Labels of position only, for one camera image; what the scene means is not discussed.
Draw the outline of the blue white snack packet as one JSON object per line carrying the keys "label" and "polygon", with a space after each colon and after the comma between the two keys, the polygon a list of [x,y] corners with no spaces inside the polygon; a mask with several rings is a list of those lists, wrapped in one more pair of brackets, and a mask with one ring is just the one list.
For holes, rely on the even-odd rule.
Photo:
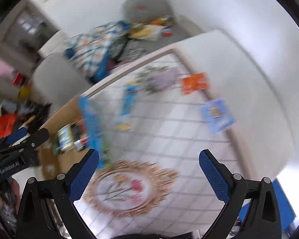
{"label": "blue white snack packet", "polygon": [[63,152],[70,151],[74,148],[73,135],[70,124],[58,130],[59,145]]}

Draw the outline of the black snack packet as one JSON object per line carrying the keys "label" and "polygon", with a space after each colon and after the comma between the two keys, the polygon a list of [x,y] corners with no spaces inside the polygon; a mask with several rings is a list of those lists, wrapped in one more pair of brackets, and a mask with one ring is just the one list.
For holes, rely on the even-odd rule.
{"label": "black snack packet", "polygon": [[71,124],[71,131],[72,131],[72,135],[73,135],[73,142],[75,145],[75,148],[77,149],[77,151],[82,151],[83,150],[83,144],[80,141],[80,136],[81,136],[81,131],[80,128],[75,124]]}

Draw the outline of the orange snack packet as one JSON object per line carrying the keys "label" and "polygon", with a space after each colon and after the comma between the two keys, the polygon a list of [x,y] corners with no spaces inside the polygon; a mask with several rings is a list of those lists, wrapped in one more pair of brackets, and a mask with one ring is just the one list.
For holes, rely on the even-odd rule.
{"label": "orange snack packet", "polygon": [[196,73],[181,79],[181,92],[188,95],[194,91],[205,90],[209,88],[209,80],[206,73]]}

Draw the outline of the orange plastic bag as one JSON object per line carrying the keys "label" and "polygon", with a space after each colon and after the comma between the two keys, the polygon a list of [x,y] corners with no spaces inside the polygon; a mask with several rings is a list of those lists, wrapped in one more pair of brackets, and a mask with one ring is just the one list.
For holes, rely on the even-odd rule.
{"label": "orange plastic bag", "polygon": [[0,116],[0,139],[13,133],[13,126],[17,119],[15,114]]}

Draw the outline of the red snack packet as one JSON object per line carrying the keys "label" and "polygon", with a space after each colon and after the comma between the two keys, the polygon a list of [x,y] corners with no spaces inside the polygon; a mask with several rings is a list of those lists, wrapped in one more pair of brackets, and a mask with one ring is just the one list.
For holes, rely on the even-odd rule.
{"label": "red snack packet", "polygon": [[88,135],[87,135],[87,132],[86,132],[86,129],[85,129],[84,121],[83,121],[83,119],[80,117],[80,118],[76,121],[75,124],[80,128],[80,131],[81,131],[80,141],[82,142],[82,144],[83,144],[83,146],[84,146],[83,149],[85,149],[89,138],[88,138]]}

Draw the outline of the open cardboard box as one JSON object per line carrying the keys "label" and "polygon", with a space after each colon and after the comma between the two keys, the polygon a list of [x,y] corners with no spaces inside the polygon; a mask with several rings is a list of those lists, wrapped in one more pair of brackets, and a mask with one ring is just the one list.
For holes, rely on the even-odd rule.
{"label": "open cardboard box", "polygon": [[101,109],[95,101],[77,96],[57,110],[42,127],[49,132],[47,142],[39,147],[44,179],[68,172],[91,148],[99,152],[99,168],[112,163]]}

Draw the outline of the blue tube snack packet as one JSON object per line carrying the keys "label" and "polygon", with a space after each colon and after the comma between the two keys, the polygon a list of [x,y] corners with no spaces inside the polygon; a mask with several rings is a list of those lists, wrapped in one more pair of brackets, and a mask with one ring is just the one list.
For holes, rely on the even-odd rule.
{"label": "blue tube snack packet", "polygon": [[122,104],[115,122],[117,129],[128,131],[131,129],[130,116],[138,93],[136,82],[126,83],[123,90]]}

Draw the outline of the grey fabric chair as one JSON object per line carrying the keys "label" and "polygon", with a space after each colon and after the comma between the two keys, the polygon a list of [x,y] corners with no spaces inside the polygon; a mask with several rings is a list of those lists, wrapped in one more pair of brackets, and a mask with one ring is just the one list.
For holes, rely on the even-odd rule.
{"label": "grey fabric chair", "polygon": [[92,86],[69,60],[58,53],[47,56],[40,63],[32,75],[32,84],[43,102],[51,104],[50,114]]}

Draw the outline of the light blue tissue packet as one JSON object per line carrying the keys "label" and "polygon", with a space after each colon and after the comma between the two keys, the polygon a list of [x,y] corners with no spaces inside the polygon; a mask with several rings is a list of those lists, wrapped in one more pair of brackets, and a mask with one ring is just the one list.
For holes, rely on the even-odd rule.
{"label": "light blue tissue packet", "polygon": [[209,129],[221,133],[236,123],[223,99],[217,98],[203,104],[200,112]]}

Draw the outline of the plaid blanket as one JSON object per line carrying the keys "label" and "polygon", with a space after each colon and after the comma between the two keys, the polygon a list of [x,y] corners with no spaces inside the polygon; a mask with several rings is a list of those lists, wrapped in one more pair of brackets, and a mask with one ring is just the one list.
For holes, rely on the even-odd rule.
{"label": "plaid blanket", "polygon": [[124,21],[116,21],[81,33],[66,42],[63,56],[84,79],[96,84],[109,75],[107,59],[112,43],[130,27]]}

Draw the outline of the zebra pattern bag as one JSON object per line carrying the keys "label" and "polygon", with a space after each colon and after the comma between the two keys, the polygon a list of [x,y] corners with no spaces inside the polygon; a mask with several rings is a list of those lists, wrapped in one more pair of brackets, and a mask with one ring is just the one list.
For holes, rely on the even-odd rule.
{"label": "zebra pattern bag", "polygon": [[125,44],[119,45],[113,56],[119,63],[133,62],[147,53],[142,42],[130,39]]}

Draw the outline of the yellow snack bag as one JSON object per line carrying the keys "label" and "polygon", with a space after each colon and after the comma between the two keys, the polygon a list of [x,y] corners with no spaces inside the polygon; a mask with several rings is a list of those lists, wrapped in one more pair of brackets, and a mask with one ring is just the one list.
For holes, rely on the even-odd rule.
{"label": "yellow snack bag", "polygon": [[160,38],[163,28],[163,26],[159,25],[144,25],[142,29],[138,31],[132,31],[129,34],[129,38],[156,41]]}

